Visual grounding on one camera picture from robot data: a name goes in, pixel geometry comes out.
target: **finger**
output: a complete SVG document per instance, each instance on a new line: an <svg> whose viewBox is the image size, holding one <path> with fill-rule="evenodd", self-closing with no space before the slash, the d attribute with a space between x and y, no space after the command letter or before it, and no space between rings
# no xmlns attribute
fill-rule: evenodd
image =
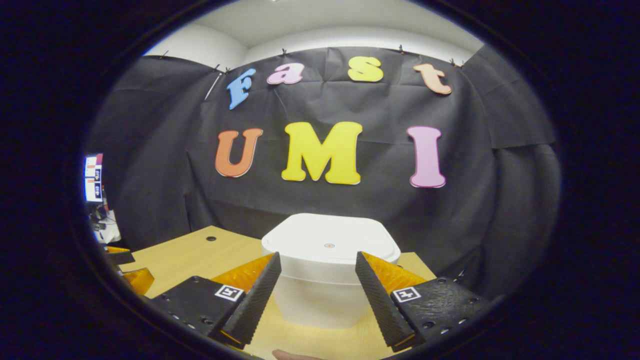
<svg viewBox="0 0 640 360"><path fill-rule="evenodd" d="M322 360L312 356L290 354L280 349L272 351L272 354L278 360Z"/></svg>

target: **white bin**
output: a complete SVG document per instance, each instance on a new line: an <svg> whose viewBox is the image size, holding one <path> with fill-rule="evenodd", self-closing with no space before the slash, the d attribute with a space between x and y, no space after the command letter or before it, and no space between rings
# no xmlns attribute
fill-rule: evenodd
<svg viewBox="0 0 640 360"><path fill-rule="evenodd" d="M400 257L375 220L306 213L291 215L265 235L262 251L280 252L273 296L285 320L324 328L351 327L369 308L355 273L358 251L394 264Z"/></svg>

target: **pink letter i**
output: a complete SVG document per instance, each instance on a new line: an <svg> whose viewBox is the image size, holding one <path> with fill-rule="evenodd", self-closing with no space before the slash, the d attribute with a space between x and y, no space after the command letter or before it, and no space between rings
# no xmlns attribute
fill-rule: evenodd
<svg viewBox="0 0 640 360"><path fill-rule="evenodd" d="M410 183L416 188L441 188L446 183L438 164L440 130L427 126L412 126L406 133L415 142L415 174Z"/></svg>

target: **black cloth backdrop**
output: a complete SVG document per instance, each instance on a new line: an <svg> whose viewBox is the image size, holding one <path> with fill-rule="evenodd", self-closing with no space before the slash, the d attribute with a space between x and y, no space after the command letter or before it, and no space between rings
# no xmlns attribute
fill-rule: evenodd
<svg viewBox="0 0 640 360"><path fill-rule="evenodd" d="M354 56L379 59L383 79L352 81L347 70ZM267 84L277 66L292 62L305 65L302 81ZM413 69L421 63L443 71L452 93L432 92ZM250 68L257 72L249 96L229 110L226 87ZM284 128L298 121L311 123L320 141L337 122L363 126L356 147L360 184L330 184L324 175L282 179L289 151ZM409 183L415 172L410 126L442 132L444 187ZM264 130L251 169L238 178L221 176L214 166L218 134L251 127ZM521 280L549 241L561 178L554 141L538 98L488 46L462 67L389 49L338 47L274 56L226 75L187 60L143 57L105 100L87 151L104 153L106 197L132 250L208 225L261 238L295 213L367 217L437 275L464 270L463 285L492 297ZM243 145L240 135L232 162Z"/></svg>

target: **foam letter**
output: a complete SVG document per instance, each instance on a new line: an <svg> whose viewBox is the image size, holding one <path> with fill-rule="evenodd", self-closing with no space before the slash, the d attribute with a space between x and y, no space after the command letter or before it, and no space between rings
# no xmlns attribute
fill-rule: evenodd
<svg viewBox="0 0 640 360"><path fill-rule="evenodd" d="M287 125L284 131L289 134L290 140L289 159L287 168L282 172L283 179L304 180L307 176L302 170L304 159L311 178L317 181L331 160L331 167L324 177L329 183L356 185L360 182L360 174L356 172L356 140L362 132L362 125L339 122L322 144L308 122L294 122Z"/></svg>
<svg viewBox="0 0 640 360"><path fill-rule="evenodd" d="M253 74L255 74L255 69L249 69L227 85L227 90L231 93L231 104L229 104L229 110L238 106L239 103L243 102L249 96L249 94L243 90L249 90L251 87L251 78L249 78L249 76Z"/></svg>
<svg viewBox="0 0 640 360"><path fill-rule="evenodd" d="M422 74L424 84L427 85L431 91L442 95L451 94L451 86L443 85L440 82L440 78L444 78L444 72L434 69L431 64L416 65L413 69Z"/></svg>
<svg viewBox="0 0 640 360"><path fill-rule="evenodd" d="M384 76L380 69L382 63L376 58L368 58L366 56L356 56L349 60L349 69L347 74L353 81L376 82Z"/></svg>
<svg viewBox="0 0 640 360"><path fill-rule="evenodd" d="M305 66L300 63L290 63L280 65L276 68L276 72L267 78L267 82L271 85L285 83L287 85L295 84L302 80L302 70Z"/></svg>
<svg viewBox="0 0 640 360"><path fill-rule="evenodd" d="M242 158L237 164L231 164L229 154L234 139L237 138L237 131L223 131L218 135L220 142L218 143L218 152L216 153L216 170L222 176L240 177L245 175L251 164L253 163L253 154L255 153L255 143L258 137L262 135L262 129L247 129L242 133L244 136L244 149Z"/></svg>
<svg viewBox="0 0 640 360"><path fill-rule="evenodd" d="M412 126L406 133L415 142L415 174L410 183L416 188L441 188L446 183L438 163L440 130L427 126Z"/></svg>

